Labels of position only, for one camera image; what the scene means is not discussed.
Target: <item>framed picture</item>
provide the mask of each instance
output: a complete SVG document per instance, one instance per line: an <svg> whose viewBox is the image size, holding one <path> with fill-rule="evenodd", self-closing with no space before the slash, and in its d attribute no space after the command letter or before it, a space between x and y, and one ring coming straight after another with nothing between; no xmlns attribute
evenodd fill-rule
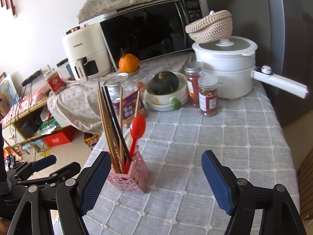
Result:
<svg viewBox="0 0 313 235"><path fill-rule="evenodd" d="M12 82L10 74L0 83L0 98L11 108L18 103L18 94Z"/></svg>
<svg viewBox="0 0 313 235"><path fill-rule="evenodd" d="M1 74L1 76L0 76L0 83L5 79L6 76L7 75L5 74L5 72Z"/></svg>

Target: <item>white wall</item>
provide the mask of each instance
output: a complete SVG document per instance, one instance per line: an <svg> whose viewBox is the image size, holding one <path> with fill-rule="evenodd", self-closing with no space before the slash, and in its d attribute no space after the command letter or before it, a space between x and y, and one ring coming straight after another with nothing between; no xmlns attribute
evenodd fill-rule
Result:
<svg viewBox="0 0 313 235"><path fill-rule="evenodd" d="M85 1L13 0L15 19L11 9L0 7L0 74L10 74L18 88L43 65L56 67L66 58L62 37L78 25L76 15Z"/></svg>

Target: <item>floor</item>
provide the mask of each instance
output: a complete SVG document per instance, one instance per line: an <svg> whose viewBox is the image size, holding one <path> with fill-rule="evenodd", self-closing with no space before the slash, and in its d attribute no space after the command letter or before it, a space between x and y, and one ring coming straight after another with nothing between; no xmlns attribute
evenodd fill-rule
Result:
<svg viewBox="0 0 313 235"><path fill-rule="evenodd" d="M47 150L46 153L51 153L55 155L57 158L56 164L41 170L40 172L35 172L29 179L37 179L42 177L47 177L49 174L54 171L62 168L63 166L70 164L71 162L78 162L81 167L84 166L87 161L91 150L85 144L83 133L80 131L76 131L73 141L71 143L67 143L64 145L60 145L57 147L52 147ZM39 160L44 157L43 153L36 154L36 160ZM23 154L23 161L31 162L34 160L34 155ZM52 223L55 218L58 216L58 212L56 210L51 210Z"/></svg>
<svg viewBox="0 0 313 235"><path fill-rule="evenodd" d="M294 123L283 128L284 136L291 149L295 168L299 169L301 162L306 155L313 149L313 110ZM83 133L77 131L71 143L53 147L48 151L57 157L57 163L35 173L30 179L49 176L49 174L71 163L78 162L81 167L84 166L91 150L83 141ZM43 158L44 155L36 155L36 160ZM23 155L24 161L33 161L33 155ZM51 211L52 221L58 216L57 211ZM313 235L313 223L304 221L308 235Z"/></svg>
<svg viewBox="0 0 313 235"><path fill-rule="evenodd" d="M295 168L298 170L306 155L313 149L313 110L283 128L285 139L291 149ZM308 235L313 235L313 222L304 221Z"/></svg>

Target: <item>tablecloth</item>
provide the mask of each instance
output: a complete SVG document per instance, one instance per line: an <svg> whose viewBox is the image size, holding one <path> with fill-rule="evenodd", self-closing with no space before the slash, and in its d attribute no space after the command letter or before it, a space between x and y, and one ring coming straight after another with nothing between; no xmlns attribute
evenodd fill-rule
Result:
<svg viewBox="0 0 313 235"><path fill-rule="evenodd" d="M282 183L297 209L299 193L290 149L260 82L234 100L219 99L214 117L201 116L186 104L181 110L148 110L147 129L139 140L150 174L146 194L122 193L108 181L84 217L91 235L223 235L229 216L216 203L201 168L201 155L213 150L224 166L253 185ZM101 137L85 167L106 149ZM259 234L257 210L252 235ZM61 234L60 223L54 226Z"/></svg>
<svg viewBox="0 0 313 235"><path fill-rule="evenodd" d="M183 66L194 59L194 52L186 51L150 59L140 63L140 73L131 77L134 81L142 81L161 71L181 71ZM72 125L82 132L98 134L102 132L101 117L97 97L97 85L101 85L116 73L105 77L88 80L86 83L67 84L60 94L50 94L48 109L60 126Z"/></svg>

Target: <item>black chopstick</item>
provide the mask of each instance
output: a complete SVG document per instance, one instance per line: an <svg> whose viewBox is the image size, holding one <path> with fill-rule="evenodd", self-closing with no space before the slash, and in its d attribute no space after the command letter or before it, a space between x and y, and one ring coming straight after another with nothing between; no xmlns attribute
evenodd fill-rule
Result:
<svg viewBox="0 0 313 235"><path fill-rule="evenodd" d="M103 96L104 96L104 102L105 102L105 105L107 106L108 111L111 112L111 116L112 117L110 117L110 119L113 118L113 120L114 120L114 123L112 122L112 125L114 125L113 126L113 130L114 130L114 133L116 134L116 136L119 135L119 138L116 138L116 139L117 139L118 142L121 139L126 158L128 159L129 163L131 163L131 156L129 154L128 147L126 145L124 136L123 136L122 131L120 129L120 126L119 126L119 123L118 123L118 120L117 120L117 117L116 117L116 114L115 114L115 111L114 111L114 108L113 108L113 104L112 104L112 101L111 101L111 98L110 98L110 94L109 94L109 91L108 91L108 87L105 86L104 89L105 89L105 93L104 93L103 87L102 87L102 93L103 93Z"/></svg>

